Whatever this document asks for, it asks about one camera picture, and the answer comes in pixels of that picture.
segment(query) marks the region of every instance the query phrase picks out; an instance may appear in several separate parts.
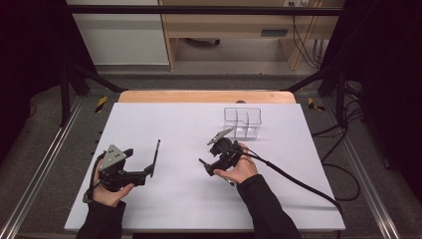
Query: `black curtain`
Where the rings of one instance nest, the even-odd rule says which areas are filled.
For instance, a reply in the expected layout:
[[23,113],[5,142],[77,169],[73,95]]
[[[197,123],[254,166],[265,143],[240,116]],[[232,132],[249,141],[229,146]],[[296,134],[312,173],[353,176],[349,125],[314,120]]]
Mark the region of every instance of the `black curtain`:
[[331,63],[364,19],[341,68],[346,80],[361,82],[364,106],[385,156],[422,201],[422,5],[419,0],[379,0],[369,9],[375,1],[346,2],[363,14],[339,19],[323,65]]
[[0,1],[0,163],[25,124],[30,99],[57,86],[66,64],[96,73],[72,14],[45,11],[49,4],[67,3]]

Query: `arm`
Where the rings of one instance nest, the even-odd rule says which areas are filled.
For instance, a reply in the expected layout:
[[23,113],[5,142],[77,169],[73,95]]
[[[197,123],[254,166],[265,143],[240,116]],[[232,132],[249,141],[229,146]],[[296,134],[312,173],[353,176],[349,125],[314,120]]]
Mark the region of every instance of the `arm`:
[[282,205],[261,174],[244,180],[238,191],[248,207],[256,238],[301,238],[295,223],[283,211]]
[[110,207],[93,201],[89,204],[87,219],[78,232],[77,239],[121,237],[121,219],[126,204],[120,202],[117,207]]
[[[99,163],[94,181],[100,178]],[[118,192],[110,192],[101,184],[94,189],[93,201],[88,204],[88,215],[84,225],[78,232],[77,239],[117,239],[121,237],[121,220],[126,204],[120,201],[133,189],[128,184]]]
[[[248,152],[245,144],[239,143],[239,145],[243,152]],[[252,216],[257,239],[301,238],[293,220],[283,211],[282,205],[264,177],[258,174],[251,157],[242,155],[233,170],[216,169],[214,173],[238,184],[239,194]]]

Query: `wire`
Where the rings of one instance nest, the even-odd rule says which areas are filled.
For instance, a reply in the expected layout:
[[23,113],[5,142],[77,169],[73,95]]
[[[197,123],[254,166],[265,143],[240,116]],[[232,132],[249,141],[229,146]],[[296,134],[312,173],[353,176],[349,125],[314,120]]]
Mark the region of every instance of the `wire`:
[[34,108],[34,111],[29,114],[28,119],[33,117],[34,114],[37,112],[37,106],[35,104],[30,103],[30,106]]
[[252,151],[251,149],[249,149],[249,151],[251,151],[251,152],[252,152],[252,153],[254,153],[254,154],[247,153],[247,152],[243,152],[243,151],[238,151],[238,150],[226,149],[226,148],[220,148],[220,150],[221,150],[221,151],[225,151],[225,152],[235,152],[235,153],[241,153],[241,154],[243,154],[243,155],[247,155],[247,156],[250,156],[250,157],[256,158],[256,159],[258,159],[258,160],[260,160],[260,161],[264,162],[267,166],[271,167],[274,171],[278,172],[279,174],[281,174],[282,176],[284,176],[285,178],[287,178],[287,179],[288,179],[288,180],[290,180],[291,182],[293,182],[293,183],[295,183],[295,184],[299,185],[300,187],[302,187],[302,188],[304,188],[304,189],[306,189],[306,190],[308,190],[308,191],[310,191],[310,192],[313,192],[314,194],[316,194],[316,195],[318,195],[318,196],[320,196],[320,197],[323,197],[323,198],[325,198],[326,200],[328,200],[330,203],[332,203],[332,204],[333,204],[333,205],[337,208],[338,212],[339,212],[339,213],[341,214],[341,216],[342,216],[342,208],[341,208],[341,205],[340,205],[338,202],[336,202],[334,199],[332,199],[331,197],[329,197],[329,196],[328,196],[328,195],[326,195],[325,193],[323,193],[323,192],[321,192],[321,191],[319,191],[319,190],[317,190],[317,189],[314,189],[313,187],[310,187],[310,186],[308,186],[308,185],[306,185],[306,184],[302,183],[301,181],[299,181],[299,180],[295,179],[294,177],[292,177],[292,176],[288,175],[287,173],[285,173],[284,171],[282,171],[279,167],[277,167],[277,166],[275,166],[274,164],[272,164],[270,161],[266,161],[266,160],[264,160],[263,158],[261,158],[261,157],[260,157],[257,153],[255,153],[255,152],[254,152],[254,151]]
[[329,166],[329,167],[334,167],[334,168],[337,168],[337,169],[339,169],[339,170],[341,170],[341,171],[343,171],[343,172],[345,172],[345,173],[347,173],[348,175],[350,175],[350,177],[354,180],[354,182],[355,182],[355,184],[356,184],[356,186],[357,186],[357,192],[354,194],[354,196],[352,196],[352,197],[348,197],[348,198],[339,198],[339,197],[335,197],[335,200],[338,200],[338,201],[353,201],[353,200],[355,200],[357,197],[359,197],[359,195],[360,195],[360,184],[359,184],[359,182],[357,181],[357,178],[353,175],[353,174],[351,174],[351,172],[350,171],[348,171],[347,169],[345,169],[345,168],[343,168],[343,167],[340,167],[340,166],[338,166],[338,165],[335,165],[335,164],[332,164],[332,163],[323,163],[322,164],[322,166]]
[[[295,3],[294,2],[289,2],[289,6],[295,7]],[[301,35],[299,34],[299,31],[298,31],[298,28],[296,27],[296,18],[295,18],[295,15],[292,15],[292,18],[293,18],[293,30],[294,30],[293,31],[293,42],[295,43],[296,48],[301,53],[301,55],[304,58],[304,60],[307,63],[307,65],[310,68],[317,69],[317,65],[312,61],[312,59],[310,57],[310,54],[308,54],[307,48],[305,47],[305,42],[302,40],[302,37],[301,37]],[[298,34],[299,40],[301,41],[301,44],[302,44],[302,47],[305,50],[305,53],[307,54],[308,59],[312,63],[312,66],[310,65],[310,63],[308,62],[307,58],[305,57],[304,52],[302,51],[302,49],[298,46],[298,43],[296,42],[296,34]]]

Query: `white tabletop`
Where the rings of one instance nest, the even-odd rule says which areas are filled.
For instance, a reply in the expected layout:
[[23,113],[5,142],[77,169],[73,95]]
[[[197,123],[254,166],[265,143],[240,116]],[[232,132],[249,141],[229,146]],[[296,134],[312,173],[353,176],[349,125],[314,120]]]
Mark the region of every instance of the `white tabletop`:
[[[79,230],[88,212],[82,202],[95,159],[110,144],[133,148],[126,171],[140,171],[160,149],[152,178],[123,199],[122,227],[136,232],[248,231],[253,229],[236,188],[209,176],[198,158],[217,160],[207,142],[224,128],[225,108],[259,108],[258,137],[243,141],[261,158],[332,197],[302,108],[297,104],[126,104],[117,103],[87,171],[65,229]],[[258,171],[300,230],[343,230],[336,208],[325,199],[288,181],[264,163]]]

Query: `black cable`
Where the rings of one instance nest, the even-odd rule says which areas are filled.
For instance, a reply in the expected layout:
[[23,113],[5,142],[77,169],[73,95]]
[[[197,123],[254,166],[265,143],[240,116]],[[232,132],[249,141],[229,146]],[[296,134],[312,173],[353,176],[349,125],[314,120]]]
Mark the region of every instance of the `black cable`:
[[[294,3],[294,2],[289,2],[289,6],[291,6],[291,7],[295,7],[295,3]],[[316,68],[317,68],[317,66],[316,66],[316,64],[312,61],[312,59],[311,59],[310,55],[308,54],[307,48],[306,48],[306,46],[305,46],[305,43],[304,43],[304,41],[302,41],[302,37],[301,37],[301,35],[299,34],[298,28],[296,27],[296,19],[295,19],[295,15],[292,15],[292,18],[293,18],[293,42],[295,43],[296,48],[297,48],[297,49],[299,50],[299,52],[301,53],[301,55],[302,55],[302,57],[304,58],[304,60],[305,60],[305,62],[307,63],[307,65],[308,65],[310,68],[314,68],[314,69],[316,69]],[[305,57],[305,55],[304,55],[303,51],[299,48],[299,46],[298,46],[298,44],[297,44],[297,42],[296,42],[296,34],[297,34],[297,33],[298,33],[299,40],[301,41],[302,46],[304,47],[305,53],[307,54],[308,59],[309,59],[309,60],[310,60],[310,62],[313,64],[313,66],[311,66],[311,65],[310,65],[310,63],[308,62],[307,58]]]
[[335,150],[336,147],[338,147],[338,145],[341,143],[341,141],[344,139],[345,135],[347,134],[347,129],[348,126],[346,124],[345,128],[344,128],[344,133],[342,134],[341,138],[334,144],[334,146],[328,151],[328,153],[320,160],[320,162],[324,162],[329,155]]
[[334,167],[334,168],[337,168],[337,169],[339,169],[339,170],[341,170],[341,171],[343,171],[343,172],[345,172],[345,173],[347,173],[348,175],[350,175],[350,177],[354,180],[354,182],[355,182],[355,184],[356,184],[356,187],[357,187],[357,192],[356,192],[356,194],[354,195],[354,196],[352,196],[352,197],[348,197],[348,198],[339,198],[339,197],[335,197],[335,200],[338,200],[338,201],[353,201],[353,200],[355,200],[357,197],[359,197],[359,195],[360,195],[360,184],[359,184],[359,182],[357,181],[357,178],[353,175],[353,174],[351,174],[351,172],[350,171],[348,171],[347,169],[345,169],[345,168],[343,168],[343,167],[340,167],[340,166],[338,166],[338,165],[335,165],[335,164],[332,164],[332,163],[323,163],[322,164],[322,166],[330,166],[330,167]]
[[[354,110],[352,113],[350,113],[350,115],[349,116],[347,116],[345,119],[346,120],[348,120],[350,117],[352,117],[353,116],[353,114],[354,114],[354,112],[356,112],[356,111],[360,111],[360,109],[356,109],[356,110]],[[329,131],[331,131],[331,130],[334,130],[334,129],[336,129],[337,127],[339,127],[340,126],[340,123],[337,123],[337,124],[335,124],[335,125],[333,125],[333,126],[331,126],[331,127],[329,127],[329,128],[327,128],[327,129],[324,129],[324,130],[322,130],[322,131],[318,131],[318,132],[313,132],[313,133],[311,133],[311,136],[312,137],[316,137],[316,136],[318,136],[318,135],[321,135],[321,134],[324,134],[324,133],[326,133],[326,132],[329,132]]]
[[277,167],[277,166],[275,166],[274,164],[272,164],[271,162],[266,161],[266,160],[264,160],[263,158],[261,158],[261,157],[260,157],[257,153],[253,152],[251,149],[248,149],[248,150],[250,150],[251,152],[253,152],[255,155],[254,155],[254,154],[247,153],[247,152],[243,152],[243,151],[232,150],[232,149],[226,149],[226,148],[220,148],[220,150],[221,150],[221,151],[225,151],[225,152],[241,153],[241,154],[243,154],[243,155],[247,155],[247,156],[250,156],[250,157],[256,158],[256,159],[258,159],[258,160],[260,160],[260,161],[264,162],[267,166],[271,167],[274,171],[278,172],[279,174],[281,174],[282,176],[284,176],[285,178],[287,178],[287,179],[288,179],[288,180],[290,180],[291,182],[293,182],[293,183],[295,183],[295,184],[297,184],[297,185],[301,186],[302,188],[304,188],[304,189],[306,189],[306,190],[308,190],[308,191],[310,191],[310,192],[313,192],[314,194],[316,194],[316,195],[318,195],[318,196],[320,196],[320,197],[323,197],[323,198],[325,198],[326,200],[328,200],[330,203],[332,203],[332,204],[333,204],[333,205],[337,208],[338,212],[339,212],[339,213],[341,214],[341,216],[342,216],[342,208],[341,208],[341,205],[340,205],[338,202],[336,202],[334,199],[332,199],[332,198],[331,198],[331,197],[329,197],[328,195],[324,194],[323,192],[321,192],[321,191],[319,191],[319,190],[316,190],[316,189],[314,189],[313,187],[310,187],[310,186],[308,186],[308,185],[306,185],[306,184],[302,183],[301,181],[299,181],[299,180],[295,179],[294,177],[292,177],[292,176],[288,175],[287,173],[285,173],[284,171],[282,171],[279,167]]
[[35,112],[37,111],[37,106],[35,104],[30,103],[30,106],[34,108],[34,111],[29,114],[28,119],[33,117]]

